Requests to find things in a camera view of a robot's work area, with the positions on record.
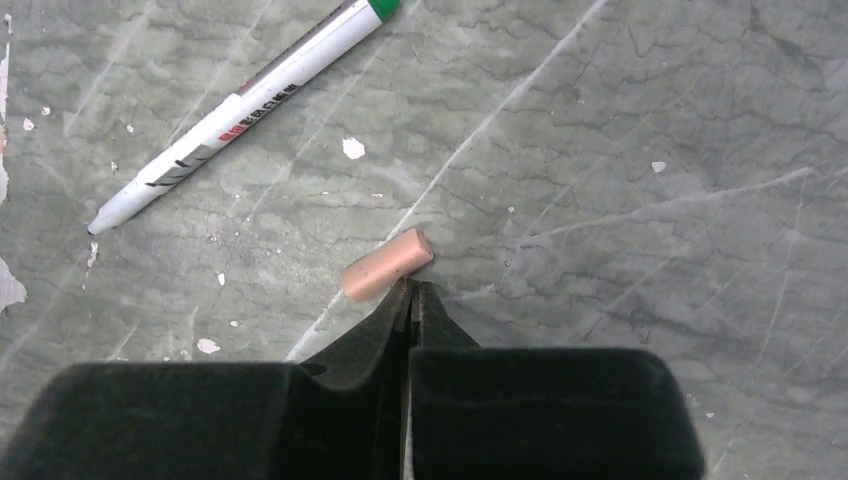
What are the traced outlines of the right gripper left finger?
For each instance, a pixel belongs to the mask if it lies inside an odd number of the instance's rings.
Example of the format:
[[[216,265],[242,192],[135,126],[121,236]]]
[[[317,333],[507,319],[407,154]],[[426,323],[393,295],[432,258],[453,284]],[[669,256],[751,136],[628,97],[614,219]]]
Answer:
[[[399,479],[414,284],[299,363],[70,366],[32,403],[5,479]]]

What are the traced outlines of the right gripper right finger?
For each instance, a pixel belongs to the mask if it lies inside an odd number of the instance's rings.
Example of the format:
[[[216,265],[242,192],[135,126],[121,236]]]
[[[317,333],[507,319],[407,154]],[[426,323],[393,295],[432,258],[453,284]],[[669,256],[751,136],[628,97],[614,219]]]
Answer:
[[[412,470],[418,479],[700,479],[679,384],[631,348],[484,348],[435,287],[412,301]]]

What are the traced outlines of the white pen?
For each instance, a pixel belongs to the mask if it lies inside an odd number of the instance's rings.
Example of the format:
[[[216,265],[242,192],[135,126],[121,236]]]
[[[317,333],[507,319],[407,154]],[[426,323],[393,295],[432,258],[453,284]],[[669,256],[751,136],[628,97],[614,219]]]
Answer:
[[[98,210],[87,232],[98,235],[126,222],[182,182],[377,30],[399,5],[398,0],[341,3],[150,160]]]

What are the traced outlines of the orange pen cap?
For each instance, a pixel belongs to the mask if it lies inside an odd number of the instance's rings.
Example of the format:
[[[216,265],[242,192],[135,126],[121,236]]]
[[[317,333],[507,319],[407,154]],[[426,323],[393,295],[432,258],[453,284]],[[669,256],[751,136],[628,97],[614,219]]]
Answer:
[[[411,228],[351,264],[342,275],[343,292],[357,302],[369,300],[433,258],[424,234]]]

